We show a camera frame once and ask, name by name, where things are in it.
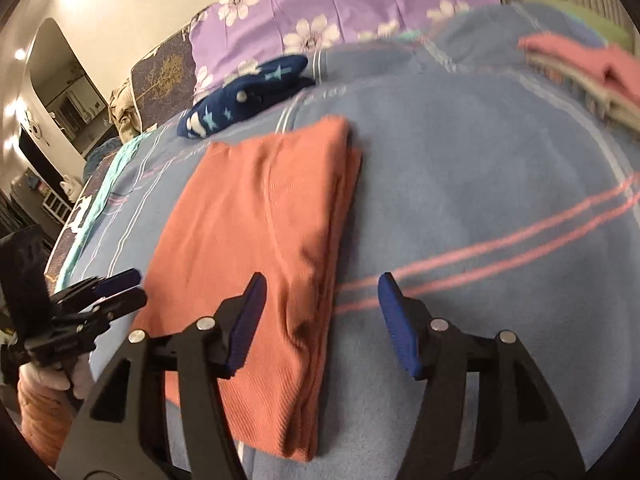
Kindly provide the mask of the left forearm coral sleeve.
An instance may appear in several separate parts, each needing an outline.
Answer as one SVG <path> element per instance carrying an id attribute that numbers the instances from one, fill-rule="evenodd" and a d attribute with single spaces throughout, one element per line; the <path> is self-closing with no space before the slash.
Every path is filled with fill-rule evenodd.
<path id="1" fill-rule="evenodd" d="M 23 437 L 44 463 L 54 468 L 75 418 L 67 394 L 33 384 L 22 376 L 17 399 Z"/>

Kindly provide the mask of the white gloved left hand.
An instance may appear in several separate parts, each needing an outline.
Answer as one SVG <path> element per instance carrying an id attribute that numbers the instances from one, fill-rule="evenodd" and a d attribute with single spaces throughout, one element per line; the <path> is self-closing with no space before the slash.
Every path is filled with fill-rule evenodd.
<path id="1" fill-rule="evenodd" d="M 20 367 L 18 384 L 31 393 L 47 399 L 63 399 L 66 392 L 77 400 L 85 400 L 94 385 L 88 354 L 78 356 L 69 372 L 61 364 L 41 367 L 28 363 Z"/>

